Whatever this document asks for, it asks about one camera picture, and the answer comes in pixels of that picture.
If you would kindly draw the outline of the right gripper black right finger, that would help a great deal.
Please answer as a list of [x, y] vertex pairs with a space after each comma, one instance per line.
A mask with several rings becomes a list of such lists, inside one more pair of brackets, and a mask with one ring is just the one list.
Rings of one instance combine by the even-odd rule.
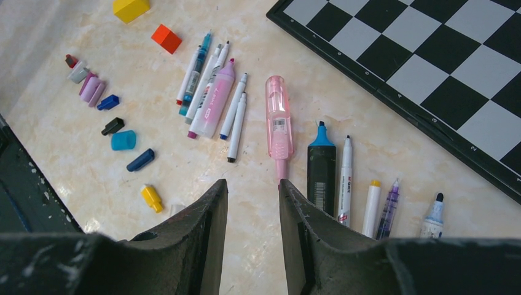
[[391, 238], [339, 224], [284, 179], [280, 223], [289, 294], [519, 294], [520, 241]]

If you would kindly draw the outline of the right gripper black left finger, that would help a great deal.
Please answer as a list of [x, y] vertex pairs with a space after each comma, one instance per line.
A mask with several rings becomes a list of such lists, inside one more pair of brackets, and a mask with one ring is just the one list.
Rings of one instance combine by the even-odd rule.
[[1, 235], [2, 294], [218, 294], [227, 181], [131, 240], [102, 234]]

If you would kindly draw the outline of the dark thin pen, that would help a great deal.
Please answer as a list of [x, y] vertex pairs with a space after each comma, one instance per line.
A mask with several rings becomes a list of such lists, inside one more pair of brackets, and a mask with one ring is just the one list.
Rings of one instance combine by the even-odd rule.
[[340, 188], [338, 197], [337, 220], [345, 227], [350, 227], [351, 218], [351, 182], [352, 182], [352, 145], [347, 135], [342, 151], [340, 169]]

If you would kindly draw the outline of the clear pen cap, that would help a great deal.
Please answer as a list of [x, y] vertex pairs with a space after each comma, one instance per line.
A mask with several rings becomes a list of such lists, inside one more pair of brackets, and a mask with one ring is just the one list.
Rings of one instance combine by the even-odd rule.
[[185, 208], [186, 208], [186, 206], [183, 204], [180, 204], [180, 203], [172, 204], [170, 206], [170, 217], [176, 215], [177, 213], [179, 213], [180, 211], [182, 211]]

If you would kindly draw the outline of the yellow banded white pen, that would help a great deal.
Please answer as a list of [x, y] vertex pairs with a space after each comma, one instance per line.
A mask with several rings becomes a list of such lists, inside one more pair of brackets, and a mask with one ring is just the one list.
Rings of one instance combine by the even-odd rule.
[[362, 234], [369, 238], [372, 238], [374, 235], [374, 227], [378, 205], [380, 201], [380, 193], [380, 181], [377, 179], [373, 179], [368, 188], [364, 220], [362, 224]]

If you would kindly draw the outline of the yellow pen cap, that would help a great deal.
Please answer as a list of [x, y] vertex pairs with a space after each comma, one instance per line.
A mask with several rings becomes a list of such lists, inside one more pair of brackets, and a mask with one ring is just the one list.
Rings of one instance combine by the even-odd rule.
[[156, 213], [161, 213], [163, 211], [164, 207], [162, 205], [162, 199], [160, 198], [154, 186], [145, 184], [141, 188], [141, 196], [145, 200], [147, 205], [150, 208], [152, 208]]

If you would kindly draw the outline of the thin purple pen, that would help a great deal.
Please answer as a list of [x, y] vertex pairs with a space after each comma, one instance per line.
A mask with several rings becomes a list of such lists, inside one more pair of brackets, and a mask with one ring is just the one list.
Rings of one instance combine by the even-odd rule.
[[381, 240], [390, 236], [394, 216], [396, 214], [399, 202], [399, 185], [400, 180], [399, 178], [397, 178], [391, 186], [391, 189], [383, 206], [383, 211], [375, 238], [376, 240]]

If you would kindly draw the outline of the navy blue pen cap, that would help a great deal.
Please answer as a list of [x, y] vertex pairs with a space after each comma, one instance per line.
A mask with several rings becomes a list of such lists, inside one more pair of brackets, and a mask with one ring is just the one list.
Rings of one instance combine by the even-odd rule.
[[139, 155], [135, 160], [130, 162], [126, 169], [129, 172], [136, 172], [140, 171], [144, 167], [146, 167], [148, 164], [150, 164], [155, 159], [155, 152], [153, 149], [149, 148], [146, 151], [144, 151], [141, 155]]

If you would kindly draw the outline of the black capped white marker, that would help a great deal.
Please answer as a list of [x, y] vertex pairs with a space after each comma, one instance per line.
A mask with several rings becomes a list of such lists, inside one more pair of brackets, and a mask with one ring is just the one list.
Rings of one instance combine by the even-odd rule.
[[238, 155], [238, 146], [240, 143], [241, 129], [243, 126], [244, 115], [246, 111], [247, 94], [242, 93], [238, 103], [237, 111], [235, 114], [235, 120], [233, 122], [233, 130], [230, 139], [229, 151], [227, 154], [227, 162], [235, 163]]

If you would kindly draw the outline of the blue clear pen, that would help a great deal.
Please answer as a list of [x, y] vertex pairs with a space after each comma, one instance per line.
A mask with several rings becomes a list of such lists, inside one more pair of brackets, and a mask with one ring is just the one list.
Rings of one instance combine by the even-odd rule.
[[444, 195], [438, 192], [431, 211], [427, 214], [420, 227], [420, 238], [440, 238], [444, 229], [443, 210]]

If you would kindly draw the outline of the pink eraser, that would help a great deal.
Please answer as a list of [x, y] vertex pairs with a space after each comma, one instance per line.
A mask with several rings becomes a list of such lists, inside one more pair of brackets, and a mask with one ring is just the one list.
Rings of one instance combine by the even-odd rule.
[[288, 162], [294, 153], [289, 95], [284, 79], [271, 76], [265, 83], [268, 154], [275, 161], [276, 183], [288, 177]]

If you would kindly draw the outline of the magenta capped white marker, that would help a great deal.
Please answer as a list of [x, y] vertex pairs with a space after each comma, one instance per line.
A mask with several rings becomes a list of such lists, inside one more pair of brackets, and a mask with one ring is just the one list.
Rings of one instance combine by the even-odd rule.
[[195, 114], [195, 117], [192, 121], [192, 123], [190, 124], [190, 128], [189, 128], [189, 132], [187, 134], [187, 136], [190, 138], [190, 139], [196, 139], [197, 137], [197, 134], [196, 134], [196, 129], [197, 129], [197, 126], [198, 126], [198, 123], [201, 119], [201, 116], [202, 116], [202, 107], [203, 105], [205, 104], [205, 100], [207, 98], [207, 96], [209, 95], [209, 92], [210, 90], [212, 89], [212, 86], [214, 84], [214, 80], [215, 80], [215, 77], [216, 77], [216, 74], [217, 72], [222, 68], [223, 64], [224, 64], [224, 60], [226, 59], [227, 57], [227, 54], [229, 52], [229, 47], [230, 47], [230, 41], [227, 41], [220, 54], [219, 54], [219, 57], [215, 63], [215, 66], [211, 72], [211, 75], [210, 75], [210, 78], [208, 80], [208, 83], [206, 85], [206, 87], [204, 88], [204, 91], [202, 93], [202, 98], [198, 104], [198, 107], [197, 107], [197, 112]]

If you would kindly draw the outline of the teal highlighter cap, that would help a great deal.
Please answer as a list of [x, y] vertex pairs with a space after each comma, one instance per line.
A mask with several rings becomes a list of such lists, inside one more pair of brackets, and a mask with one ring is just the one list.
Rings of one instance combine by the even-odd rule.
[[111, 137], [113, 151], [131, 150], [136, 146], [136, 133], [133, 130], [117, 132]]

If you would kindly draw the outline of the pink highlighter pen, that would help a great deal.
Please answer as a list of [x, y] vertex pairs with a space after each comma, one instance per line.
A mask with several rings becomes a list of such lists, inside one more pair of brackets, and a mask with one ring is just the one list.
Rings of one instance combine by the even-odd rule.
[[235, 59], [231, 58], [226, 66], [216, 74], [212, 89], [202, 107], [202, 116], [196, 129], [196, 134], [199, 136], [212, 138], [216, 131], [225, 103], [235, 82], [234, 63]]

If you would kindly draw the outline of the black pen cap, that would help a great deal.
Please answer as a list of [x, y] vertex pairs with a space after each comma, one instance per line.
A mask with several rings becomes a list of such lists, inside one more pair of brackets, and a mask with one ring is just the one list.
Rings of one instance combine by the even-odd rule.
[[109, 123], [107, 123], [104, 127], [104, 129], [101, 131], [101, 134], [103, 136], [117, 133], [119, 130], [121, 130], [125, 126], [125, 122], [123, 119], [119, 117], [115, 117], [112, 119]]

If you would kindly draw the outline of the blue capped white marker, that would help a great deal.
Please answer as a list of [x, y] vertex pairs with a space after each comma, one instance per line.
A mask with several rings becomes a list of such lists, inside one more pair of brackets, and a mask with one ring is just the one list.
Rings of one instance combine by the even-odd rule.
[[235, 115], [237, 112], [238, 103], [240, 101], [240, 98], [241, 98], [243, 92], [245, 91], [247, 80], [248, 80], [248, 74], [244, 73], [241, 76], [241, 78], [236, 86], [236, 89], [233, 94], [231, 103], [229, 105], [224, 123], [222, 124], [221, 131], [219, 132], [219, 138], [221, 140], [227, 140], [228, 137], [230, 136], [232, 125], [235, 120]]

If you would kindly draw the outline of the red capped white marker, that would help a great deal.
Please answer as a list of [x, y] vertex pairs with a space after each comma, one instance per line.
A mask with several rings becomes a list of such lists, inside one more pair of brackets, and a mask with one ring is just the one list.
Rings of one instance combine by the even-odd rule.
[[176, 96], [176, 104], [178, 106], [180, 106], [182, 104], [182, 99], [184, 97], [184, 94], [186, 92], [186, 88], [187, 88], [187, 85], [189, 83], [189, 78], [190, 78], [190, 75], [191, 75], [191, 72], [192, 70], [194, 69], [195, 67], [195, 63], [196, 63], [196, 60], [197, 60], [197, 57], [198, 57], [198, 54], [201, 50], [201, 45], [199, 45], [197, 47], [197, 49], [195, 50], [195, 52], [192, 54], [192, 57], [190, 59], [190, 62], [186, 68], [186, 72], [185, 72], [185, 75], [183, 77], [183, 80], [182, 80], [182, 83], [181, 83], [181, 86], [179, 88], [179, 91], [178, 91], [178, 94]]

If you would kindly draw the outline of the blue teal pen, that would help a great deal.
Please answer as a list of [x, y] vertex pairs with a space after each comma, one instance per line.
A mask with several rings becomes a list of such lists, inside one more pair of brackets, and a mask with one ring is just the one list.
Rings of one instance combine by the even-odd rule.
[[202, 71], [203, 65], [206, 60], [208, 47], [210, 46], [210, 44], [211, 44], [211, 31], [209, 31], [206, 34], [206, 36], [198, 50], [197, 58], [195, 60], [195, 65], [190, 74], [189, 83], [187, 85], [187, 89], [185, 91], [184, 97], [182, 99], [181, 107], [179, 110], [179, 114], [182, 116], [186, 116], [188, 109], [190, 107], [190, 104], [194, 98], [194, 93], [195, 93], [195, 90], [198, 85], [198, 80], [200, 78], [201, 71]]

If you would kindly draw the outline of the pink highlighter cap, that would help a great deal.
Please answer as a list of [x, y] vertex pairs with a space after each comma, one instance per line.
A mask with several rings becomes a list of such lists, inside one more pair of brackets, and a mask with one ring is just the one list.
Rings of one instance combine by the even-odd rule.
[[93, 108], [98, 104], [105, 88], [105, 81], [93, 76], [87, 81], [80, 94], [80, 98], [82, 101], [86, 102], [89, 107]]

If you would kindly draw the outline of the magenta pen cap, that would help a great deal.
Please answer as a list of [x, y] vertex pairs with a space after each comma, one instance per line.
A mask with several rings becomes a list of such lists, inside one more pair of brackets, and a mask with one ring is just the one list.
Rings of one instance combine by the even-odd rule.
[[82, 85], [82, 87], [81, 87], [81, 89], [80, 89], [79, 95], [82, 95], [82, 93], [83, 93], [83, 91], [85, 90], [85, 88], [86, 88], [86, 86], [87, 86], [89, 80], [90, 80], [92, 77], [98, 77], [98, 76], [97, 76], [96, 74], [94, 74], [93, 72], [89, 72], [89, 73], [87, 74], [87, 76], [85, 77], [85, 79], [84, 79], [84, 83], [83, 83], [83, 85]]

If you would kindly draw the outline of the grey pen cap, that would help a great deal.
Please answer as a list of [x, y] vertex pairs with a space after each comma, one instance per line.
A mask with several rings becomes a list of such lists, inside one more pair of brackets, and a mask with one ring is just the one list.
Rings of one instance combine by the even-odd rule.
[[75, 84], [81, 83], [88, 75], [90, 70], [87, 68], [85, 61], [78, 61], [68, 75], [68, 79]]

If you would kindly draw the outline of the red pen cap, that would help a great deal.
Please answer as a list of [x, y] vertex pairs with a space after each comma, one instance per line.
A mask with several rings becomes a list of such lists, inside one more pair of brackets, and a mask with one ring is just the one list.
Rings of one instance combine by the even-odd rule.
[[65, 58], [65, 62], [69, 68], [73, 69], [77, 65], [79, 60], [76, 57], [74, 57], [70, 54], [67, 54], [66, 58]]

